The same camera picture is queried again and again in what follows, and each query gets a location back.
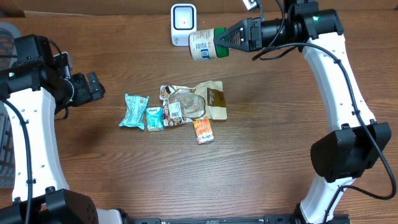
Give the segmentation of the teal tissue pack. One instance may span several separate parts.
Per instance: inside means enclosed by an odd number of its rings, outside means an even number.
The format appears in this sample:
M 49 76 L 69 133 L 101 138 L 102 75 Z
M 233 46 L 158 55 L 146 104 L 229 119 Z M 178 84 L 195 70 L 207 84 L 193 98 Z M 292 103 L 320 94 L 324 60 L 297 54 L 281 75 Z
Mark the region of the teal tissue pack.
M 146 109 L 146 122 L 147 130 L 151 131 L 161 131 L 164 129 L 164 122 L 162 117 L 161 107 L 151 107 Z

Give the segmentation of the brown white snack bag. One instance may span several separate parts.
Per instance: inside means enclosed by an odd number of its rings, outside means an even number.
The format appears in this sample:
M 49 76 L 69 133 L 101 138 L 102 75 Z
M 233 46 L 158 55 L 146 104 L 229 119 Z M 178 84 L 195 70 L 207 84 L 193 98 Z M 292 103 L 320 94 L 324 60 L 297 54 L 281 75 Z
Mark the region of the brown white snack bag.
M 164 126 L 180 126 L 199 119 L 226 120 L 227 109 L 221 81 L 199 83 L 190 88 L 162 85 L 159 98 L 163 101 Z

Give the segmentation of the orange tissue pack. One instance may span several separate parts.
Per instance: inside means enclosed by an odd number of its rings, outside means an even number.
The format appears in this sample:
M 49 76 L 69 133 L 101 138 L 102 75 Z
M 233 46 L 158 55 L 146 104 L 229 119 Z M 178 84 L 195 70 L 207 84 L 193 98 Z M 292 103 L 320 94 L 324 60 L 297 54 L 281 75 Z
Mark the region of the orange tissue pack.
M 193 127 L 198 144 L 206 144 L 214 141 L 214 134 L 208 118 L 194 121 Z

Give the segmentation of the green lid seasoning jar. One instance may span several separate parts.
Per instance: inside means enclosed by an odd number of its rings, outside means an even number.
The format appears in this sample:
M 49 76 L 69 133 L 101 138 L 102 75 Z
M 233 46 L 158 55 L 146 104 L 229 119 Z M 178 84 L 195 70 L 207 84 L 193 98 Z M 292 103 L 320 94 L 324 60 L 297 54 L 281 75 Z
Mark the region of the green lid seasoning jar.
M 216 45 L 214 37 L 224 32 L 225 27 L 198 30 L 188 37 L 190 55 L 194 61 L 213 60 L 229 56 L 229 48 Z

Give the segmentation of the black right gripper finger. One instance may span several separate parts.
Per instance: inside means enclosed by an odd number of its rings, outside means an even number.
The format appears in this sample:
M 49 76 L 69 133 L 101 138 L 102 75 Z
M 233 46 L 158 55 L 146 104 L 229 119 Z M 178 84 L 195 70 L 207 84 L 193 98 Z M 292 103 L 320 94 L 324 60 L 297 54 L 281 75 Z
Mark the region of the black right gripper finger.
M 239 39 L 239 40 L 214 39 L 214 43 L 216 45 L 220 45 L 222 47 L 227 47 L 227 48 L 231 48 L 231 49 L 235 49 L 235 50 L 239 50 L 239 51 L 243 51 L 243 52 L 250 51 L 248 41 L 246 41 L 244 39 Z
M 248 41 L 248 19 L 243 19 L 230 28 L 221 31 L 219 34 L 215 34 L 214 39 L 223 39 L 223 40 L 239 40 L 244 39 Z

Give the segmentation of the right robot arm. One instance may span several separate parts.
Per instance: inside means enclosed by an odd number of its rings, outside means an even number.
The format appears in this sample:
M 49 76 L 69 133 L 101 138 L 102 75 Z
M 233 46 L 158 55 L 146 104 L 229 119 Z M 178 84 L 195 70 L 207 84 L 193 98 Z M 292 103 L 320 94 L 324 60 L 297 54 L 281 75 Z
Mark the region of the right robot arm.
M 218 47 L 254 52 L 266 60 L 269 52 L 299 50 L 317 81 L 328 119 L 328 134 L 311 146 L 315 177 L 292 215 L 266 215 L 265 222 L 348 223 L 334 215 L 339 200 L 376 161 L 391 138 L 387 123 L 378 123 L 357 86 L 346 54 L 338 13 L 321 10 L 316 1 L 281 1 L 281 18 L 243 19 L 214 36 Z

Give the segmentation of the teal snack wrapper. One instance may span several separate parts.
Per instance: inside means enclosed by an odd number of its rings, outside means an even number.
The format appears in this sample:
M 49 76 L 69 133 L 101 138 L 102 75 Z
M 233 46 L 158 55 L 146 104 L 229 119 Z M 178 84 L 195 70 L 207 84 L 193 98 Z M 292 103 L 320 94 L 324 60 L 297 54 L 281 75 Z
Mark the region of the teal snack wrapper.
M 128 95 L 126 93 L 124 98 L 127 110 L 124 119 L 119 124 L 119 127 L 139 128 L 144 130 L 145 124 L 143 119 L 149 97 Z

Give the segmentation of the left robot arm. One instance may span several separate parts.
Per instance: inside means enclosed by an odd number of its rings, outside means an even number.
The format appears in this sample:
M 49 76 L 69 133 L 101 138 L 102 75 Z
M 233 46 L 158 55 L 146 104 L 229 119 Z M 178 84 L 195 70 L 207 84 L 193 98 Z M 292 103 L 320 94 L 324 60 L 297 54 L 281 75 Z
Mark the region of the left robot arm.
M 95 73 L 71 73 L 53 41 L 26 35 L 14 41 L 14 63 L 1 72 L 1 101 L 12 128 L 16 176 L 13 204 L 2 223 L 123 223 L 120 210 L 97 208 L 71 191 L 58 156 L 55 115 L 104 97 Z

